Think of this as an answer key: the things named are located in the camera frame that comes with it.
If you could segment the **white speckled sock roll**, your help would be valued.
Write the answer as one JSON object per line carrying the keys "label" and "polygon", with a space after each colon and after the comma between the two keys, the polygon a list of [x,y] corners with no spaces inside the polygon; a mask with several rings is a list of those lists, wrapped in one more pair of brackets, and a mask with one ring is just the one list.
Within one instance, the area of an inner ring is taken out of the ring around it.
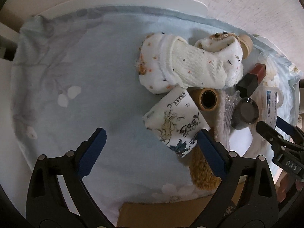
{"label": "white speckled sock roll", "polygon": [[219,57],[227,74],[225,88],[236,85],[243,77],[243,50],[237,35],[230,32],[218,32],[195,43],[195,47],[203,49]]}
{"label": "white speckled sock roll", "polygon": [[139,82],[153,94],[174,87],[222,89],[227,74],[223,61],[175,35],[154,33],[140,48]]}

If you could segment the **short cardboard tape roll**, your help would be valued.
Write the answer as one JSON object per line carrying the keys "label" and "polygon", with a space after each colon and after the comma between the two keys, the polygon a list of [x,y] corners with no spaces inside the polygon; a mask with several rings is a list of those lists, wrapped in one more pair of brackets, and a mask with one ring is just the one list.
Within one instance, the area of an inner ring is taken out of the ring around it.
{"label": "short cardboard tape roll", "polygon": [[240,45],[243,52],[243,60],[246,59],[253,50],[253,41],[252,39],[245,34],[239,35]]}

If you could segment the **black cosmetic jar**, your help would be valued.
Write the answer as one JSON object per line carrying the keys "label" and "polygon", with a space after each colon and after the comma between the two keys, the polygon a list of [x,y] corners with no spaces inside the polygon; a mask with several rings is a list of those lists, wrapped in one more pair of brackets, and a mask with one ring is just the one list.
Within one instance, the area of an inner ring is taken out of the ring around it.
{"label": "black cosmetic jar", "polygon": [[242,130],[253,125],[259,118],[259,108],[251,98],[242,98],[236,105],[231,119],[231,126],[235,130]]}

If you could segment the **cardboard box with floral lining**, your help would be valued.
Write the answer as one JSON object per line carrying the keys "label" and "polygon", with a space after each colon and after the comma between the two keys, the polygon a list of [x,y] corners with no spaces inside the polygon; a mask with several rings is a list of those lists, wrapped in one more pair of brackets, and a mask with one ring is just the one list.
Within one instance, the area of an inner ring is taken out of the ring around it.
{"label": "cardboard box with floral lining", "polygon": [[117,227],[188,227],[213,197],[195,185],[176,187],[167,183],[151,196],[153,203],[124,203]]}

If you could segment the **red and black lipstick box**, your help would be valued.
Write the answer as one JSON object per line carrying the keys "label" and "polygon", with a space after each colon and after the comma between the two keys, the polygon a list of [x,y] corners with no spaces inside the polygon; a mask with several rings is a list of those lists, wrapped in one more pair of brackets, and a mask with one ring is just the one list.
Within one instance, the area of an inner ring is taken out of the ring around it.
{"label": "red and black lipstick box", "polygon": [[250,97],[266,76],[266,65],[257,63],[236,85],[241,98]]}

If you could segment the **white ink-painting tissue pack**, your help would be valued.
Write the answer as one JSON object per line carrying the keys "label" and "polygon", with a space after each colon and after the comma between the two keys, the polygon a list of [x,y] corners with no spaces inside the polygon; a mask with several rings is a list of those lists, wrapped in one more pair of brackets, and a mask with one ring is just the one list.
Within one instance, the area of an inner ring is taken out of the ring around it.
{"label": "white ink-painting tissue pack", "polygon": [[146,129],[181,158],[196,146],[200,130],[210,130],[188,91],[181,87],[165,95],[143,116],[143,121]]}

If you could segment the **clear plastic bottle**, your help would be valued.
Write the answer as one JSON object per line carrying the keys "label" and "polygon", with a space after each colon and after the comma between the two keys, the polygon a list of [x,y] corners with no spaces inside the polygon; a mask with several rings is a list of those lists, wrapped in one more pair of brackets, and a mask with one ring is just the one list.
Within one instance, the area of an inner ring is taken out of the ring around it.
{"label": "clear plastic bottle", "polygon": [[223,145],[227,150],[230,148],[230,131],[231,131],[231,121],[232,115],[235,107],[240,100],[240,91],[236,91],[233,95],[226,94],[225,96],[225,111],[224,111],[224,128],[223,128]]}

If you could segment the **floral light blue tablecloth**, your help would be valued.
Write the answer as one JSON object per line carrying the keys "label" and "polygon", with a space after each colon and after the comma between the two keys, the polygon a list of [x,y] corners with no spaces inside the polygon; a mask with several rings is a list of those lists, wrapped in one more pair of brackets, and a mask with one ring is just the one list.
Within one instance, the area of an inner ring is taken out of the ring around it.
{"label": "floral light blue tablecloth", "polygon": [[84,179],[101,208],[209,196],[192,184],[187,161],[144,127],[143,115],[160,97],[140,85],[135,62],[150,33],[194,43],[222,31],[242,33],[216,19],[134,6],[28,20],[11,87],[15,135],[30,168],[39,155],[61,156],[101,127],[107,142]]}

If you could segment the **white square case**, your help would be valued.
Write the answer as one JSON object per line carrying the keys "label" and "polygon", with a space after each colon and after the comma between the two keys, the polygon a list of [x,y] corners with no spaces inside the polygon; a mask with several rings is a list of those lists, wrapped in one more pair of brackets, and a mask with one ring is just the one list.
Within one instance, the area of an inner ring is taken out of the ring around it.
{"label": "white square case", "polygon": [[244,156],[251,146],[253,136],[250,129],[233,130],[229,138],[230,151],[235,151],[239,156]]}

